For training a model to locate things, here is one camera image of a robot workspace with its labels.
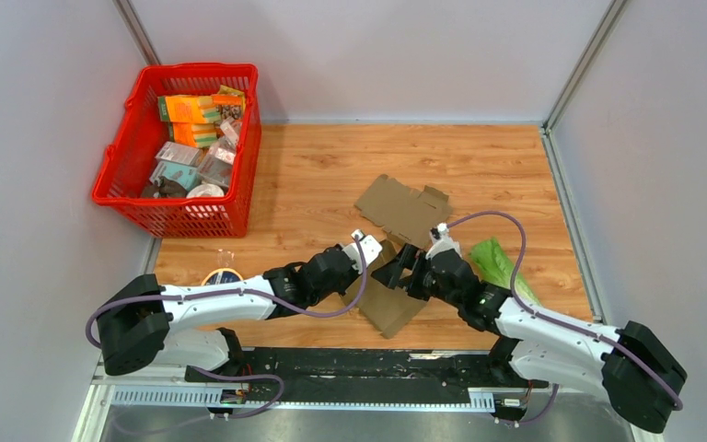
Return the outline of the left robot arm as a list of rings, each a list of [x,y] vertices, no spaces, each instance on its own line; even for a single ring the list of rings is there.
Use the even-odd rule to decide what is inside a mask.
[[[136,276],[87,320],[86,337],[102,354],[110,376],[135,373],[152,364],[187,365],[231,382],[245,366],[231,332],[202,332],[202,326],[231,320],[314,317],[316,306],[343,295],[355,282],[365,288],[367,268],[380,252],[371,236],[356,238],[261,275],[218,285],[161,285],[152,273]]]

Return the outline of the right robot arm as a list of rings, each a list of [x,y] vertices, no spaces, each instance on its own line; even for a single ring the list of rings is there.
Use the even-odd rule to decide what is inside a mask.
[[[683,408],[679,394],[688,374],[642,323],[617,328],[529,304],[482,281],[456,250],[429,253],[407,245],[372,276],[410,297],[440,299],[472,329],[497,335],[488,372],[500,385],[523,378],[579,390],[655,434]]]

